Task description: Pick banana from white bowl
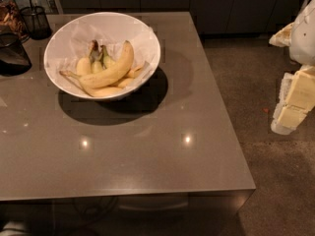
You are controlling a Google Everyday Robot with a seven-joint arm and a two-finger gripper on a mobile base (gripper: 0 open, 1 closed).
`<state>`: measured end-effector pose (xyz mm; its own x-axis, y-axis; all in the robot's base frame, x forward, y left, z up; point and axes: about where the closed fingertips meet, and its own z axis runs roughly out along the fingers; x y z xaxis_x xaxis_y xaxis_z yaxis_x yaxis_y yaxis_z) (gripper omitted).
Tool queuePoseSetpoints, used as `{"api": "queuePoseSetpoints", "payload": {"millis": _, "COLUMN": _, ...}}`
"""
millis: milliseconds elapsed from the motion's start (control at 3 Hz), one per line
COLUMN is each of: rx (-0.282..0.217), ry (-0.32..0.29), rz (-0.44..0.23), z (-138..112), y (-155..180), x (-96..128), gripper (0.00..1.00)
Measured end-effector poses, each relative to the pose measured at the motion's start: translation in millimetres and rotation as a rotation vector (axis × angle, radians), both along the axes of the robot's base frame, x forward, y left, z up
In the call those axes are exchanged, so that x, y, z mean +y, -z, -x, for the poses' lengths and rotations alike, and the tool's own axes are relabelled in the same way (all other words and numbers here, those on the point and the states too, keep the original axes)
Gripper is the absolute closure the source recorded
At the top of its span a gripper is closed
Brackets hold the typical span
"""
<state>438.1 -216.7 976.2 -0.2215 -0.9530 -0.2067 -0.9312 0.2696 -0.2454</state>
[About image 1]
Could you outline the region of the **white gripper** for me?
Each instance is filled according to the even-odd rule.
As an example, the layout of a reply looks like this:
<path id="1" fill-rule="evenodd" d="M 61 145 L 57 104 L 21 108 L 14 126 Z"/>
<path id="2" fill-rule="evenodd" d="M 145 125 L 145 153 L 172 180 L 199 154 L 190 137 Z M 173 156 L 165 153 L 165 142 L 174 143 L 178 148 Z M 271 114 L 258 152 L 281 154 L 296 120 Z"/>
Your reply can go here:
<path id="1" fill-rule="evenodd" d="M 289 46 L 289 56 L 302 64 L 294 74 L 285 73 L 281 82 L 271 129 L 289 135 L 315 107 L 315 0 L 303 9 L 294 23 L 273 34 L 269 40 L 277 47 Z"/>

